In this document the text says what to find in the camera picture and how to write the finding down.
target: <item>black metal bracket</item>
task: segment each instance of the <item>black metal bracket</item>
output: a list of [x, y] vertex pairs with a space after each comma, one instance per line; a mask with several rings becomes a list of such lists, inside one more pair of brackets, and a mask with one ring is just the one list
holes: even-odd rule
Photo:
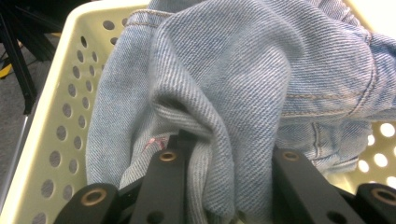
[[274, 150], [273, 189], [275, 223], [396, 223], [396, 189], [363, 184], [352, 195], [296, 151]]
[[185, 223], [186, 173], [195, 143], [190, 133], [171, 135], [167, 149], [152, 156], [145, 177], [120, 191], [108, 184], [81, 189], [54, 223]]
[[[117, 191], [108, 184], [81, 189], [55, 224], [186, 222], [185, 182], [196, 138], [180, 131], [166, 150], [152, 156], [145, 177]], [[275, 223], [396, 223], [396, 189], [363, 184], [357, 195], [330, 185], [301, 153], [275, 149], [273, 154]]]

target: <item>seam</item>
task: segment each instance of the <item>seam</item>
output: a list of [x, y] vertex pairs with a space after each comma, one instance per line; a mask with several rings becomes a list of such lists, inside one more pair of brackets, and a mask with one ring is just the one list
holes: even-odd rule
[[305, 99], [345, 99], [362, 95], [364, 91], [352, 92], [346, 95], [309, 95], [309, 94], [287, 94], [288, 98], [305, 98]]
[[[369, 47], [371, 45], [372, 39], [373, 39], [372, 34], [370, 32], [368, 32], [366, 41], [367, 41]], [[353, 108], [347, 114], [348, 116], [351, 116], [351, 115], [357, 113], [357, 111], [359, 111], [366, 104], [366, 102], [367, 102], [372, 90], [375, 88], [378, 75], [377, 75], [377, 72], [376, 72], [375, 59], [374, 59], [373, 54], [372, 54], [372, 57], [371, 57], [371, 64], [372, 64], [372, 72], [371, 72], [371, 79], [369, 81], [369, 85], [368, 85], [367, 89], [364, 91], [364, 94], [361, 97], [361, 99], [359, 100], [359, 102], [356, 104], [355, 108]]]
[[138, 13], [150, 14], [150, 15], [155, 15], [155, 16], [164, 17], [164, 18], [168, 18], [168, 17], [172, 16], [172, 13], [168, 13], [168, 12], [161, 12], [161, 11], [150, 10], [150, 9], [138, 9], [136, 11], [133, 11], [129, 15], [129, 17], [133, 16], [134, 14], [138, 14]]
[[147, 22], [130, 22], [130, 23], [126, 24], [125, 27], [133, 26], [133, 25], [145, 25], [145, 26], [154, 27], [154, 28], [158, 27], [158, 25], [154, 25], [154, 24], [147, 23]]
[[354, 157], [354, 158], [349, 159], [349, 160], [347, 160], [347, 161], [337, 162], [337, 163], [335, 163], [333, 166], [343, 165], [343, 164], [345, 164], [345, 163], [355, 162], [355, 161], [357, 161], [358, 159], [359, 159], [359, 157]]
[[316, 149], [315, 151], [315, 158], [312, 161], [316, 161], [316, 159], [321, 155], [321, 150], [320, 150], [320, 130], [318, 127], [318, 124], [316, 122], [312, 123], [312, 128], [314, 129], [315, 133], [315, 143], [314, 147]]
[[339, 110], [327, 110], [327, 111], [312, 111], [312, 112], [285, 112], [282, 113], [282, 116], [291, 116], [291, 115], [324, 115], [326, 113], [341, 113], [347, 112], [347, 110], [339, 109]]

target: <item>white plastic basket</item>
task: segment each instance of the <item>white plastic basket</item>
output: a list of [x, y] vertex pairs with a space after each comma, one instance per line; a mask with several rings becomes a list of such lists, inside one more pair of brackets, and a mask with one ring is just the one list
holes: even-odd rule
[[[93, 2], [69, 15], [0, 223], [52, 223], [86, 185], [85, 146], [98, 80], [127, 17], [147, 3]], [[382, 127], [394, 133], [393, 126]], [[361, 161], [354, 173], [329, 176], [333, 183], [349, 191], [369, 181], [395, 187], [396, 136], [385, 137], [380, 129], [381, 124], [374, 126], [375, 143], [361, 156], [369, 171], [362, 172], [367, 167]], [[386, 166], [375, 162], [377, 153], [387, 158]]]

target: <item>denim jeans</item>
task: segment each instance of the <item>denim jeans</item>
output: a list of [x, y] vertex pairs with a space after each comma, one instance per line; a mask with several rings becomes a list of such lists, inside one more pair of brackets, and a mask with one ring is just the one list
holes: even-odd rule
[[127, 186], [184, 129], [189, 223], [270, 223], [274, 145], [353, 169], [371, 121], [396, 117], [395, 56], [339, 0], [153, 0], [106, 63], [88, 181]]

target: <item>basket hole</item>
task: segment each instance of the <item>basket hole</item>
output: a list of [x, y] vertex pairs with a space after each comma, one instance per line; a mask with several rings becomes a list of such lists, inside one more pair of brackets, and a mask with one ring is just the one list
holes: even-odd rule
[[379, 130], [381, 131], [382, 135], [386, 137], [392, 137], [395, 134], [395, 128], [389, 123], [381, 124]]
[[73, 84], [70, 84], [70, 85], [69, 85], [68, 90], [69, 90], [69, 94], [70, 94], [71, 96], [73, 96], [73, 97], [76, 96], [76, 87], [75, 87]]
[[84, 62], [84, 56], [82, 55], [81, 50], [78, 50], [78, 51], [77, 51], [77, 58], [78, 58], [78, 60], [79, 60], [81, 63]]
[[87, 40], [85, 39], [85, 37], [82, 35], [81, 36], [81, 44], [84, 48], [87, 48]]
[[374, 155], [375, 164], [379, 167], [386, 167], [388, 165], [387, 157], [384, 154], [376, 153]]
[[70, 201], [73, 196], [73, 188], [70, 185], [64, 187], [64, 199]]
[[46, 224], [47, 223], [47, 216], [44, 213], [39, 213], [35, 215], [32, 220], [32, 224]]
[[73, 75], [74, 75], [76, 78], [79, 78], [79, 77], [80, 77], [79, 69], [78, 69], [77, 66], [73, 66]]
[[82, 98], [82, 105], [84, 106], [84, 108], [88, 109], [88, 107], [90, 107], [90, 102], [88, 101], [87, 97], [83, 97]]
[[74, 145], [75, 145], [76, 149], [81, 149], [82, 142], [81, 142], [81, 138], [79, 136], [75, 137]]
[[90, 65], [90, 73], [94, 77], [95, 76], [95, 69], [93, 68], [92, 65]]
[[86, 81], [85, 86], [87, 87], [87, 91], [92, 91], [92, 84], [90, 81]]
[[122, 19], [122, 26], [124, 26], [125, 27], [125, 25], [126, 25], [126, 22], [128, 21], [128, 19], [127, 18], [124, 18], [124, 19]]
[[370, 170], [370, 167], [369, 167], [369, 164], [367, 163], [367, 161], [359, 161], [358, 166], [359, 166], [359, 169], [363, 173], [367, 173]]
[[396, 189], [396, 177], [389, 176], [387, 178], [387, 185], [390, 186], [391, 188]]
[[77, 168], [78, 168], [77, 161], [74, 160], [74, 159], [71, 160], [70, 163], [69, 163], [69, 171], [70, 171], [70, 173], [75, 174], [76, 171], [77, 171]]
[[72, 107], [70, 106], [70, 104], [64, 104], [62, 111], [64, 112], [64, 115], [68, 118], [72, 116]]
[[96, 63], [98, 62], [98, 56], [96, 55], [96, 52], [95, 52], [95, 51], [92, 52], [92, 58], [93, 58], [93, 60], [94, 60]]
[[44, 181], [43, 185], [41, 186], [41, 195], [44, 198], [49, 198], [53, 193], [53, 182], [52, 180], [48, 179]]
[[59, 126], [56, 130], [56, 135], [59, 140], [63, 141], [66, 138], [66, 128], [64, 126]]
[[372, 145], [375, 143], [375, 138], [374, 138], [374, 136], [373, 136], [372, 134], [370, 134], [370, 135], [367, 137], [367, 139], [368, 139], [368, 144], [367, 144], [367, 146], [372, 146]]
[[103, 27], [105, 27], [105, 29], [107, 29], [107, 30], [114, 30], [115, 25], [112, 21], [104, 21]]
[[113, 38], [110, 39], [110, 43], [111, 43], [112, 45], [116, 45], [117, 40], [118, 40], [118, 38], [113, 37]]
[[84, 118], [84, 116], [79, 116], [79, 118], [78, 118], [78, 125], [79, 125], [79, 127], [81, 127], [81, 128], [85, 128], [85, 118]]
[[61, 163], [61, 153], [59, 151], [53, 151], [49, 155], [49, 163], [52, 167], [58, 167]]

